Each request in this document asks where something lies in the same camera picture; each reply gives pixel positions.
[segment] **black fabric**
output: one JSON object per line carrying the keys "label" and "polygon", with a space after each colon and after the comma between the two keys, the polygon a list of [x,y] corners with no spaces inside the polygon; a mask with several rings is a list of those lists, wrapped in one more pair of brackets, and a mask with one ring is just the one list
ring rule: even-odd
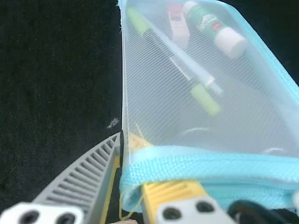
{"label": "black fabric", "polygon": [[[226,2],[299,83],[297,1]],[[121,119],[115,5],[0,1],[0,210],[31,201],[81,154],[120,131],[120,124],[107,128],[113,118]]]}

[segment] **mesh pencil case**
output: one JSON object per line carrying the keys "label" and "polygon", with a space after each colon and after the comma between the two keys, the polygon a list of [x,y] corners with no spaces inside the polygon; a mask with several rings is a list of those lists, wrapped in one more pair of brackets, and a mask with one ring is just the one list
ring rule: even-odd
{"label": "mesh pencil case", "polygon": [[143,183],[181,179],[200,181],[223,208],[238,199],[292,208],[299,88],[253,28],[214,0],[119,7],[123,209]]}

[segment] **glue stick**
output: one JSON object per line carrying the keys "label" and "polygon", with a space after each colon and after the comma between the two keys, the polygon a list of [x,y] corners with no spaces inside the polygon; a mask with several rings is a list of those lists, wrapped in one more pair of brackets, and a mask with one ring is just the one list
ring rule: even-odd
{"label": "glue stick", "polygon": [[213,38],[214,44],[229,58],[238,58],[247,47],[247,40],[217,19],[197,2],[191,0],[183,5],[185,16],[197,29]]}

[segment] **black cable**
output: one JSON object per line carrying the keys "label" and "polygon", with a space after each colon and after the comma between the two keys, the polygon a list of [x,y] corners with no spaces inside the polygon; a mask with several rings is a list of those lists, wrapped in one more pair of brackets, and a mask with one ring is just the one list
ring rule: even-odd
{"label": "black cable", "polygon": [[245,200],[232,203],[228,214],[238,223],[247,224],[286,224],[287,222],[277,213],[263,206]]}

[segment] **light blue zipper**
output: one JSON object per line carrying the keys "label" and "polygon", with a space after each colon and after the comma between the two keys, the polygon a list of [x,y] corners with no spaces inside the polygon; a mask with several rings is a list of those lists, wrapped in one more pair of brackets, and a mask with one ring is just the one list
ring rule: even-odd
{"label": "light blue zipper", "polygon": [[[147,182],[198,180],[226,209],[233,201],[252,200],[269,209],[292,208],[292,194],[299,189],[299,158],[259,154],[207,154],[197,148],[154,146],[141,149],[163,152],[123,168],[120,191],[128,190],[123,209],[131,210],[140,197],[139,187]],[[180,151],[181,155],[164,152]]]}

